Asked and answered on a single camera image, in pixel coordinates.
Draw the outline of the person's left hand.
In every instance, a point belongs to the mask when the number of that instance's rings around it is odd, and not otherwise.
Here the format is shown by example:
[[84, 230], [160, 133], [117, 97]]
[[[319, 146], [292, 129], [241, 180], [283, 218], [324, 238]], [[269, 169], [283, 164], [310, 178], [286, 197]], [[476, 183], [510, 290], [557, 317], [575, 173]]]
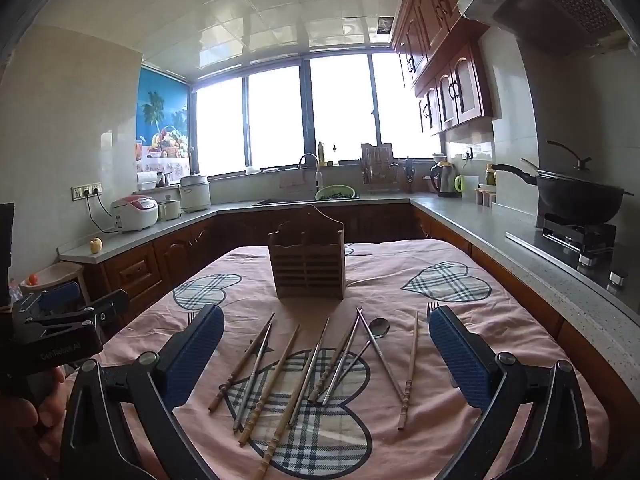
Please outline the person's left hand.
[[35, 408], [25, 399], [1, 399], [1, 430], [32, 428], [38, 422], [47, 428], [38, 444], [41, 451], [57, 463], [64, 426], [66, 405], [70, 398], [71, 384], [66, 382], [65, 368], [50, 371], [53, 388], [50, 394]]

